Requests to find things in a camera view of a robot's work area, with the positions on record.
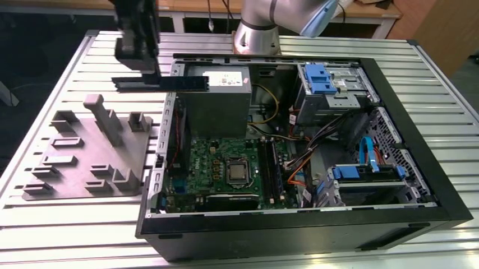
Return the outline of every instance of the cpu socket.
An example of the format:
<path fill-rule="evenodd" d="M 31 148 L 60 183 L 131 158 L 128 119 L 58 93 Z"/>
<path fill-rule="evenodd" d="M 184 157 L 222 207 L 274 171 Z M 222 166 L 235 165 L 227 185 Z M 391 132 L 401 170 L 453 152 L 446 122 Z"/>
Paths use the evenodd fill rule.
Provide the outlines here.
<path fill-rule="evenodd" d="M 246 158 L 226 159 L 226 182 L 234 188 L 243 188 L 250 183 L 250 165 Z"/>

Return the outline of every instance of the slotted aluminum table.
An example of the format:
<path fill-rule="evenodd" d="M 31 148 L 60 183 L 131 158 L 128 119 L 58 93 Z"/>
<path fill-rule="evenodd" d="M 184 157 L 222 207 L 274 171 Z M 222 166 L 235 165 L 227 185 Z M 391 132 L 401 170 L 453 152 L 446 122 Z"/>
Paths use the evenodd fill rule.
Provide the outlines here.
<path fill-rule="evenodd" d="M 375 58 L 475 220 L 437 231 L 387 251 L 280 256 L 170 265 L 147 242 L 135 238 L 140 196 L 27 202 L 24 169 L 55 133 L 48 126 L 56 110 L 83 108 L 88 93 L 102 93 L 118 114 L 144 111 L 158 131 L 164 94 L 118 94 L 112 77 L 139 76 L 114 57 L 118 32 L 90 31 L 67 66 L 12 162 L 0 180 L 0 265 L 18 268 L 119 268 L 206 266 L 244 268 L 473 268 L 479 264 L 479 125 L 465 101 L 421 47 L 401 40 L 307 39 L 282 36 L 284 55 Z M 174 53 L 231 53 L 231 36 L 162 35 L 162 73 L 168 75 Z M 156 148 L 151 137 L 150 148 Z M 154 154 L 147 165 L 152 165 Z"/>

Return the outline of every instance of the blue plastic latch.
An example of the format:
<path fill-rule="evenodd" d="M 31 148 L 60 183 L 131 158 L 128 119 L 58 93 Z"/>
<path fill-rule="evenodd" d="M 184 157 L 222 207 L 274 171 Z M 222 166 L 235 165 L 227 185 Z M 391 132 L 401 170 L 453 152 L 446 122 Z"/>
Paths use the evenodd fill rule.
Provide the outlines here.
<path fill-rule="evenodd" d="M 399 175 L 399 178 L 403 179 L 406 177 L 406 171 L 405 171 L 405 167 L 402 167 L 401 165 L 397 166 L 397 172 Z"/>
<path fill-rule="evenodd" d="M 359 162 L 362 164 L 371 164 L 373 172 L 379 172 L 379 167 L 377 163 L 377 155 L 374 154 L 374 144 L 370 136 L 365 136 L 359 142 Z"/>
<path fill-rule="evenodd" d="M 317 195 L 322 193 L 322 190 L 325 189 L 325 181 L 322 181 L 322 184 L 317 188 Z"/>
<path fill-rule="evenodd" d="M 338 168 L 333 168 L 333 175 L 334 175 L 335 179 L 342 178 L 342 173 Z"/>
<path fill-rule="evenodd" d="M 337 166 L 342 172 L 343 178 L 359 178 L 358 169 L 355 166 Z"/>
<path fill-rule="evenodd" d="M 306 77 L 311 84 L 314 94 L 337 94 L 338 89 L 331 83 L 331 74 L 322 64 L 307 64 L 305 66 Z"/>

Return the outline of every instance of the ram slot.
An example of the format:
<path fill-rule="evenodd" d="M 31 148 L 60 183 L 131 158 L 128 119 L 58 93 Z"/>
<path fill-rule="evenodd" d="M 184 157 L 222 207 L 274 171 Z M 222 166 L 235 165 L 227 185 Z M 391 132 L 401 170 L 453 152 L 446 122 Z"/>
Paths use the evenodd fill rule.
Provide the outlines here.
<path fill-rule="evenodd" d="M 262 185 L 263 185 L 263 198 L 266 203 L 271 203 L 272 197 L 272 188 L 271 188 L 271 172 L 268 165 L 268 155 L 267 155 L 267 143 L 266 141 L 258 142 L 258 157 L 259 157 L 259 168 L 262 175 Z"/>
<path fill-rule="evenodd" d="M 267 141 L 267 158 L 268 158 L 268 167 L 270 167 L 270 181 L 272 188 L 272 197 L 275 201 L 279 201 L 280 198 L 280 173 L 279 173 L 279 162 L 278 162 L 278 154 L 274 141 Z"/>
<path fill-rule="evenodd" d="M 283 189 L 282 167 L 279 165 L 279 159 L 278 159 L 278 158 L 280 158 L 280 156 L 276 152 L 276 143 L 275 142 L 272 142 L 272 150 L 274 150 L 272 154 L 275 156 L 275 158 L 274 158 L 274 160 L 275 160 L 275 180 L 278 183 L 276 189 L 278 189 L 279 197 L 280 197 L 284 189 Z"/>

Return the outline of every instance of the table leg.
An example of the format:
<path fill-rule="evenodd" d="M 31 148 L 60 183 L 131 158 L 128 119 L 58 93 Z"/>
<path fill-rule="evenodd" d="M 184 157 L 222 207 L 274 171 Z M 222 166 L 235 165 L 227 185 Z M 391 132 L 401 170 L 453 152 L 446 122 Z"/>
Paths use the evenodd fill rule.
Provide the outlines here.
<path fill-rule="evenodd" d="M 186 25 L 184 25 L 183 19 L 186 18 L 186 14 L 183 12 L 172 12 L 171 18 L 174 19 L 175 33 L 184 34 Z"/>
<path fill-rule="evenodd" d="M 374 32 L 373 39 L 386 39 L 389 37 L 395 21 L 395 18 L 383 19 L 383 22 L 379 25 L 377 32 Z"/>

